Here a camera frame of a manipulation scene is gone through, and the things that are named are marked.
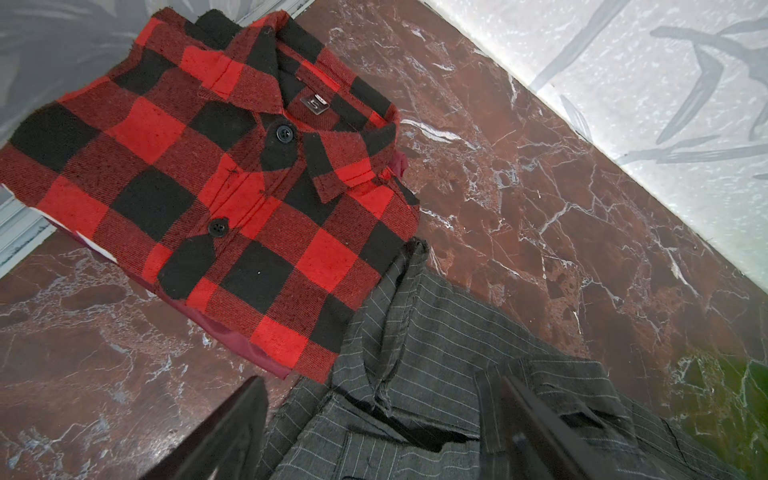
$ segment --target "clothing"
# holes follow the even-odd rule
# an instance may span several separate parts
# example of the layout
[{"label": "clothing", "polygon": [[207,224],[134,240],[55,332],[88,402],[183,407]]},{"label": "clothing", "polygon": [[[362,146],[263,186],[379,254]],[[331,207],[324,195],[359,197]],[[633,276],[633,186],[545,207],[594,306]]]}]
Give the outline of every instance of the clothing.
[{"label": "clothing", "polygon": [[388,168],[399,113],[287,13],[222,17],[156,13],[125,61],[22,122],[0,181],[323,382],[419,221]]},{"label": "clothing", "polygon": [[349,324],[327,386],[302,381],[267,428],[257,478],[508,478],[492,380],[514,376],[616,478],[742,478],[557,351],[426,268],[407,243]]}]

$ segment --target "marble surface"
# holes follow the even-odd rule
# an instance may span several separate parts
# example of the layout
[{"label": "marble surface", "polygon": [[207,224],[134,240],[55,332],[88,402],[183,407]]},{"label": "marble surface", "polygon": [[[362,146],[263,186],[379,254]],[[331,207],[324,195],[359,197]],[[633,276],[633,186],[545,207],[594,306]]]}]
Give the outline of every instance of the marble surface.
[{"label": "marble surface", "polygon": [[768,291],[768,2],[423,1]]},{"label": "marble surface", "polygon": [[[298,20],[401,109],[433,268],[756,476],[761,289],[416,0]],[[0,477],[135,478],[257,373],[60,233],[0,280],[0,322]]]}]

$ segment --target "gray pinstripe fabric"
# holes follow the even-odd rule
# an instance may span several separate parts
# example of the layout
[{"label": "gray pinstripe fabric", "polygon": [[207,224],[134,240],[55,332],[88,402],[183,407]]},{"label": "gray pinstripe fabric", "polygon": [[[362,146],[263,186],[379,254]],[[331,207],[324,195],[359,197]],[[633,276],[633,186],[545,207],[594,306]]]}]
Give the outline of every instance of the gray pinstripe fabric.
[{"label": "gray pinstripe fabric", "polygon": [[408,243],[349,325],[330,386],[303,380],[258,478],[507,478],[492,382],[523,380],[619,478],[740,478],[575,359],[426,269]]}]

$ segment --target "flannel shirt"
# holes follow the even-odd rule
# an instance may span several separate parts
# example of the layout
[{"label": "flannel shirt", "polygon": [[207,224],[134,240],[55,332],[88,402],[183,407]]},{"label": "flannel shirt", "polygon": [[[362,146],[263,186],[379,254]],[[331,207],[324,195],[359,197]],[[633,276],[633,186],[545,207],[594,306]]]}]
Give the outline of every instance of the flannel shirt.
[{"label": "flannel shirt", "polygon": [[156,13],[125,61],[22,122],[0,181],[324,382],[419,222],[388,167],[399,113],[285,12],[242,29],[207,18],[216,29]]}]

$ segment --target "red and black checkered shirt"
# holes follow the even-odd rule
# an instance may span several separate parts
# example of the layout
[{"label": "red and black checkered shirt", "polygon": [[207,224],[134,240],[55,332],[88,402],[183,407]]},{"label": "red and black checkered shirt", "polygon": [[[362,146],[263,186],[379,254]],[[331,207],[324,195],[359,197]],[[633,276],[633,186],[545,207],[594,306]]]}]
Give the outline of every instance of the red and black checkered shirt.
[{"label": "red and black checkered shirt", "polygon": [[398,111],[285,12],[197,24],[155,14],[125,61],[24,120],[0,181],[323,382],[419,220],[387,166]]}]

